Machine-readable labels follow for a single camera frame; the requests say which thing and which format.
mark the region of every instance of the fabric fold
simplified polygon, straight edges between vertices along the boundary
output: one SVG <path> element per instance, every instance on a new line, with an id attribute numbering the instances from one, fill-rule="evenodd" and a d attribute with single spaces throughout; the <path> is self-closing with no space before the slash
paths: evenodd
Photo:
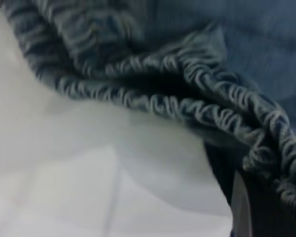
<path id="1" fill-rule="evenodd" d="M 73 99 L 175 119 L 216 146 L 248 147 L 235 168 L 266 181 L 296 218 L 296 135 L 276 102 L 227 68 L 217 23 L 152 50 L 141 21 L 114 1 L 1 0 L 0 7 L 39 81 Z"/>

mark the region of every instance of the blue cloth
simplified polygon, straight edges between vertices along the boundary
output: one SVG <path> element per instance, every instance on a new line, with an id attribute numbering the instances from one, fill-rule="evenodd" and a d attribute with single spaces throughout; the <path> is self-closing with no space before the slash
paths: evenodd
<path id="1" fill-rule="evenodd" d="M 246 2 L 0 0 L 0 7 L 39 81 L 73 99 L 183 123 L 218 147 L 207 151 L 227 200 L 242 169 L 268 182 L 296 218 L 296 25 L 277 21 L 296 1 Z"/>

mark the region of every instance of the dark fabric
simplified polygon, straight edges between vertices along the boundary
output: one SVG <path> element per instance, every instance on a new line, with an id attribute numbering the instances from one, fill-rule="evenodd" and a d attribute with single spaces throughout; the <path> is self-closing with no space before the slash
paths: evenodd
<path id="1" fill-rule="evenodd" d="M 225 10 L 224 0 L 190 1 L 194 10 L 204 7 L 197 17 L 187 3 L 1 0 L 0 6 L 39 81 L 72 99 L 106 101 L 181 122 L 216 147 L 208 145 L 207 152 L 228 200 L 233 173 L 240 169 L 268 183 L 296 219 L 296 135 L 284 110 L 266 96 L 296 95 L 296 78 L 274 80 L 285 63 L 285 73 L 294 72 L 285 58 L 296 61 L 296 51 L 286 54 L 267 40 L 226 28 L 238 8 Z M 250 14 L 239 16 L 250 30 Z M 262 32 L 282 35 L 278 25 L 270 26 Z M 285 29 L 296 36 L 295 28 Z M 295 105 L 283 104 L 296 119 Z"/>

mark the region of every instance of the clothing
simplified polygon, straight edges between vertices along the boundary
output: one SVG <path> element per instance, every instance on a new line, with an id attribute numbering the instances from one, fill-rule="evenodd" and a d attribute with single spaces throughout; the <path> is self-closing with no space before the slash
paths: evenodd
<path id="1" fill-rule="evenodd" d="M 243 59 L 263 43 L 222 28 L 209 20 L 213 16 L 180 21 L 178 3 L 0 0 L 0 7 L 39 81 L 73 99 L 107 101 L 183 123 L 207 143 L 229 202 L 233 173 L 241 169 L 267 182 L 296 219 L 296 135 L 284 110 L 258 89 L 263 83 L 246 78 Z M 287 95 L 263 91 L 275 99 Z"/>

